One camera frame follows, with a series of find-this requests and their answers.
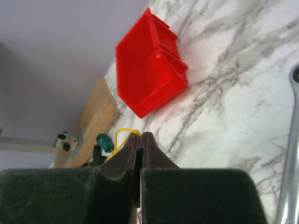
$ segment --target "yellow wire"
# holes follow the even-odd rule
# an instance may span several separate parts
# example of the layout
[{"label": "yellow wire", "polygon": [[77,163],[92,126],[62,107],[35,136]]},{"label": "yellow wire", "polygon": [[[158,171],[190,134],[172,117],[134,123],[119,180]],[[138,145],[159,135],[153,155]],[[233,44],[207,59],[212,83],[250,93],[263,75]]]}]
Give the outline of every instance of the yellow wire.
[{"label": "yellow wire", "polygon": [[129,135],[125,138],[124,141],[122,141],[120,146],[117,147],[117,134],[118,134],[118,132],[121,132],[121,131],[129,131],[129,132],[138,134],[140,137],[142,137],[141,133],[138,130],[133,130],[133,129],[130,129],[130,128],[120,128],[120,129],[118,129],[115,132],[114,151],[112,152],[112,154],[110,156],[107,157],[106,161],[111,159],[111,157],[114,156],[121,149],[121,147],[125,144],[125,142],[127,141]]}]

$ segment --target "chrome wrench head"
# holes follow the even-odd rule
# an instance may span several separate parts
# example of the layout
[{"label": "chrome wrench head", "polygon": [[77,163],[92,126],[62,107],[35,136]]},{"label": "chrome wrench head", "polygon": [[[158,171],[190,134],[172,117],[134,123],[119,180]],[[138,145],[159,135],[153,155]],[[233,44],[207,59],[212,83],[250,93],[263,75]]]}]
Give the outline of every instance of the chrome wrench head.
[{"label": "chrome wrench head", "polygon": [[291,131],[280,191],[277,224],[299,223],[299,64],[290,72],[295,93]]}]

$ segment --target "white wall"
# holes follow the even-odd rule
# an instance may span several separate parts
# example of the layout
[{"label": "white wall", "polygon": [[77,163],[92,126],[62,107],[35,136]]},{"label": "white wall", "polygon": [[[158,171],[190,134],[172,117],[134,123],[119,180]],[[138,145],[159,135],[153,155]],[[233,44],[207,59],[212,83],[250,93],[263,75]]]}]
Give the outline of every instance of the white wall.
[{"label": "white wall", "polygon": [[147,0],[1,0],[3,135],[54,140],[69,130],[115,45],[146,5]]}]

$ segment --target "screw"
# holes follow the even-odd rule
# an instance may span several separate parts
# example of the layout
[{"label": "screw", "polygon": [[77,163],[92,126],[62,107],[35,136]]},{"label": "screw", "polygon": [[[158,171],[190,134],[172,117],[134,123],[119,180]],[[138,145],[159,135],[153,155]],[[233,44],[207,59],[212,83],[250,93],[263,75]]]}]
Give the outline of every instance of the screw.
[{"label": "screw", "polygon": [[64,143],[63,144],[63,149],[64,149],[64,151],[69,151],[70,149],[71,149],[71,145],[69,144],[69,143]]}]

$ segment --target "gray marble veining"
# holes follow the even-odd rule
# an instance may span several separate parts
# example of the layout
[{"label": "gray marble veining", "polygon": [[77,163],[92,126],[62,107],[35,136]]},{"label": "gray marble veining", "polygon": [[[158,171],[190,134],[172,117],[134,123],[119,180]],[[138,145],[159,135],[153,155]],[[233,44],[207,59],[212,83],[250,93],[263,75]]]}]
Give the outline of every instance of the gray marble veining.
[{"label": "gray marble veining", "polygon": [[114,62],[106,80],[121,117],[111,134],[151,131],[183,168],[247,171],[274,223],[293,107],[288,74],[299,62],[299,2],[152,0],[149,7],[178,35],[189,88],[139,119],[117,96]]}]

